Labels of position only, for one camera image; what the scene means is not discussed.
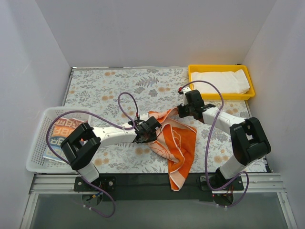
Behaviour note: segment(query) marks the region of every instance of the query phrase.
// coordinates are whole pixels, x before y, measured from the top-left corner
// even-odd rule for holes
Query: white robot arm
[[[212,125],[218,112],[212,104],[204,104],[198,90],[183,88],[179,91],[183,95],[183,104],[178,106],[181,118],[193,116],[202,123]],[[243,171],[253,161],[270,153],[271,147],[264,130],[255,117],[244,119],[221,112],[215,127],[231,136],[233,155],[216,170],[215,176],[210,180],[214,188],[221,187],[231,178]]]
[[[99,172],[91,161],[99,147],[119,143],[147,143],[157,140],[156,130],[161,124],[148,114],[140,115],[135,121],[116,127],[91,127],[83,123],[77,127],[61,144],[61,148],[73,170],[78,171],[89,182],[99,177]]]

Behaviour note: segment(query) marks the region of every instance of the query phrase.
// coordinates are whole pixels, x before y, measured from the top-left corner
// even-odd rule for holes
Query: folded white towel
[[[192,73],[192,81],[204,80],[212,83],[224,94],[244,94],[250,89],[247,77],[242,69],[234,72]],[[202,94],[215,94],[217,91],[206,83],[194,83],[194,89]]]

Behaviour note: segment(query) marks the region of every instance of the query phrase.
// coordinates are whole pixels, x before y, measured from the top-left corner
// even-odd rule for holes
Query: yellow tray
[[[245,94],[222,94],[226,100],[248,100],[255,96],[255,91],[251,82],[251,78],[248,69],[245,65],[202,65],[202,64],[191,64],[188,67],[189,70],[189,82],[192,81],[192,73],[205,73],[205,72],[236,72],[242,69],[247,77],[250,85],[250,89]],[[220,96],[216,94],[201,94],[203,99],[220,99]]]

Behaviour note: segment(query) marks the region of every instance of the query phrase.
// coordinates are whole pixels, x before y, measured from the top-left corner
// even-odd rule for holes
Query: tablecloth
[[[177,93],[180,86],[188,82],[186,68],[146,68],[146,69],[76,69],[73,72],[65,106],[84,106],[111,122],[123,124],[129,120],[120,111],[117,97],[121,92],[134,95],[140,113],[165,111],[182,103]],[[135,117],[134,104],[128,96],[121,97],[123,108]],[[220,101],[205,101],[220,106]],[[224,111],[238,117],[248,118],[245,101],[225,101]],[[190,172],[204,171],[204,151],[209,125],[192,117],[179,122],[197,128],[196,152]],[[91,126],[105,127],[108,124],[92,118]],[[233,154],[230,136],[219,129],[212,135],[208,171],[215,170]],[[146,144],[123,143],[100,148],[93,158],[100,173],[166,173],[167,160],[151,151]],[[258,160],[247,169],[249,172],[265,172],[264,161]]]

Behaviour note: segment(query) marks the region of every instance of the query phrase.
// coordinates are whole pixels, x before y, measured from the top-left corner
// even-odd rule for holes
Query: floral pattern
[[[117,97],[130,92],[135,97],[141,114],[148,111],[165,111],[177,106],[182,98],[177,93],[188,82],[186,68],[75,70],[65,106],[84,106],[107,120],[123,124],[128,118],[120,111]],[[135,117],[131,98],[120,99],[123,109]],[[205,101],[220,106],[220,101]],[[238,117],[248,118],[244,101],[225,101],[224,111]],[[204,171],[205,145],[210,129],[192,117],[174,119],[197,128],[195,159],[191,172]],[[92,118],[92,126],[105,127],[107,123]],[[208,171],[214,172],[232,155],[230,136],[218,129],[212,134],[208,155]],[[93,158],[100,173],[166,173],[167,160],[154,153],[146,144],[122,143],[100,148]],[[265,172],[263,160],[247,168],[249,172]]]

